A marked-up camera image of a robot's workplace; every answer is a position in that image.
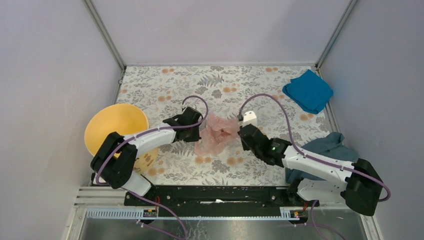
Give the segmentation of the pink plastic trash bag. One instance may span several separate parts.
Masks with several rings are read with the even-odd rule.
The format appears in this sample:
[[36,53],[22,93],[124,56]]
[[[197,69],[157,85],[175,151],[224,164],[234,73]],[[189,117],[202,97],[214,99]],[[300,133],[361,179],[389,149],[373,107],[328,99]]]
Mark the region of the pink plastic trash bag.
[[194,145],[194,153],[198,156],[218,156],[238,137],[239,120],[223,118],[211,113],[200,131],[201,139]]

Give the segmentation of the yellow plastic trash bin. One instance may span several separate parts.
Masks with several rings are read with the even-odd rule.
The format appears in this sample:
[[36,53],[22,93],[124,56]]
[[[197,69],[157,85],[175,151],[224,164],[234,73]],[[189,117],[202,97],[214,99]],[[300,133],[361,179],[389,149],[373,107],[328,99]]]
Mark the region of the yellow plastic trash bin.
[[[124,136],[149,128],[148,117],[141,109],[132,104],[118,103],[102,109],[89,121],[84,133],[84,143],[94,156],[110,133],[117,132]],[[142,153],[136,158],[133,169],[138,174],[148,171],[157,161],[158,154],[158,148]]]

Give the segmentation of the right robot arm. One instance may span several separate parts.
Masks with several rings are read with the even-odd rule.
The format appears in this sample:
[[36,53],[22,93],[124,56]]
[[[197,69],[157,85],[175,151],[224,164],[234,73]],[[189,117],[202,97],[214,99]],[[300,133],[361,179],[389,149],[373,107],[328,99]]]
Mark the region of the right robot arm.
[[271,166],[299,170],[319,178],[297,178],[287,191],[287,201],[337,202],[365,216],[376,212],[383,181],[372,164],[362,158],[342,161],[305,150],[280,138],[268,138],[256,126],[240,127],[238,135],[245,151]]

